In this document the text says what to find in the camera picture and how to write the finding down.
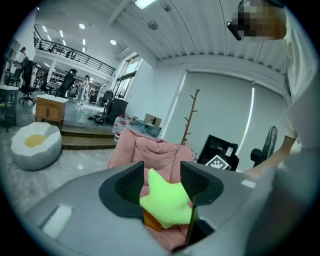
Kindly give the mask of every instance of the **pink chair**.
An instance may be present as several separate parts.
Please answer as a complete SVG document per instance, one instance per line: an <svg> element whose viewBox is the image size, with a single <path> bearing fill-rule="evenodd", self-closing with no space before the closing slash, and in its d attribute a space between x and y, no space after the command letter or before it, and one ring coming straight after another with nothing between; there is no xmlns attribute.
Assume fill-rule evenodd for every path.
<svg viewBox="0 0 320 256"><path fill-rule="evenodd" d="M149 194L148 172L155 169L166 181L180 182L180 162L192 161L192 151L184 145L152 139L146 135L125 129L109 160L107 168L144 161L144 185L140 197ZM166 249L172 251L186 243L189 225L177 225L158 232L147 230Z"/></svg>

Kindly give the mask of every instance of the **bean bag chair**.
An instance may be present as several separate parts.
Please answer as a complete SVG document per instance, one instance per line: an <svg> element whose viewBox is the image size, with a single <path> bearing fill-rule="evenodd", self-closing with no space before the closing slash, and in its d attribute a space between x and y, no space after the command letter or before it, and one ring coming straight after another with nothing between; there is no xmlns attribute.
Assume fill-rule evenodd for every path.
<svg viewBox="0 0 320 256"><path fill-rule="evenodd" d="M165 142L162 139L152 139L147 135L125 129L120 135L107 168L139 161L144 161L144 185L140 193L142 198L149 194L149 169L153 168L169 183L179 183L181 161L192 162L193 157L191 149L187 146ZM169 251L186 244L189 225L176 225L168 229L158 229L157 224L149 224L145 227Z"/></svg>
<svg viewBox="0 0 320 256"><path fill-rule="evenodd" d="M34 122L22 127L12 138L11 157L23 170L39 170L57 159L62 148L58 127Z"/></svg>

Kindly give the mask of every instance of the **orange object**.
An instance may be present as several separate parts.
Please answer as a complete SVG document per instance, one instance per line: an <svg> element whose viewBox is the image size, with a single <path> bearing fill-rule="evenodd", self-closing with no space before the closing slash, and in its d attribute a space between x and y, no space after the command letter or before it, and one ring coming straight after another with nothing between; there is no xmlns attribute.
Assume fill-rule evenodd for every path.
<svg viewBox="0 0 320 256"><path fill-rule="evenodd" d="M155 231L160 232L163 227L161 226L161 224L159 223L159 221L157 221L149 212L147 212L146 210L143 211L143 221L144 221L144 225L146 225L147 227L150 227L152 229L154 229Z"/></svg>

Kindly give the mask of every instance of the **wooden coat rack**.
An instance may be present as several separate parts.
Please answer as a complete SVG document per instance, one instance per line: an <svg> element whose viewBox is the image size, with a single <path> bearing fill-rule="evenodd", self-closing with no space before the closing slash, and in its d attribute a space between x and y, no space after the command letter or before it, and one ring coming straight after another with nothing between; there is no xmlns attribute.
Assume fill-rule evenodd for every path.
<svg viewBox="0 0 320 256"><path fill-rule="evenodd" d="M184 135L183 135L183 138L182 138L181 145L185 145L186 144L187 135L191 134L191 132L188 132L188 129L189 129L189 125L190 125L193 113L198 111L198 110L195 110L195 105L196 105L196 100L197 100L197 96L198 96L198 92L199 91L200 91L199 89L196 89L194 96L190 95L191 98L193 99L193 103L192 103L192 108L191 108L191 112L190 112L190 115L189 115L189 119L187 119L185 117L185 120L187 121L187 124L185 125L185 132L184 132Z"/></svg>

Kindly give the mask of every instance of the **metal railing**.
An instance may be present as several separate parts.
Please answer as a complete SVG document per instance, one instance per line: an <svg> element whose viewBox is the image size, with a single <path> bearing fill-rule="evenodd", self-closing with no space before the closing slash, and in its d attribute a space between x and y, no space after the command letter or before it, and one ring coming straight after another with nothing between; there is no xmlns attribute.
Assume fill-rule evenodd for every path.
<svg viewBox="0 0 320 256"><path fill-rule="evenodd" d="M109 66L102 61L97 60L96 58L93 58L83 52L77 51L56 42L41 39L35 42L35 48L83 63L99 71L102 71L109 76L112 76L116 70L112 66Z"/></svg>

